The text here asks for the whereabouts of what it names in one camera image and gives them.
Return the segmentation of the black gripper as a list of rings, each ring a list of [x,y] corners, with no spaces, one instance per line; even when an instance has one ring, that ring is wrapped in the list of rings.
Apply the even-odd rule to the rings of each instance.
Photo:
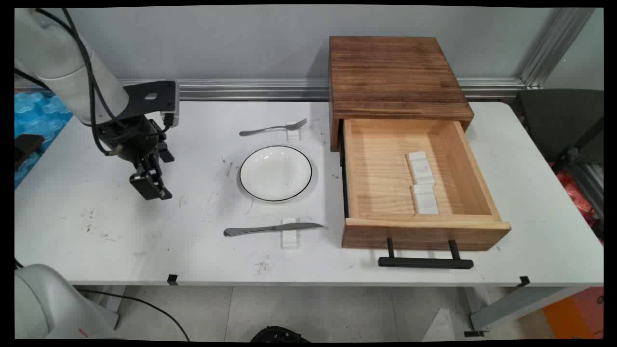
[[[110,149],[121,146],[117,156],[132,163],[136,173],[129,182],[145,200],[172,199],[172,193],[164,185],[160,160],[173,162],[174,156],[168,149],[167,135],[151,119],[141,115],[124,121],[126,128],[114,122],[99,126],[99,140]]]

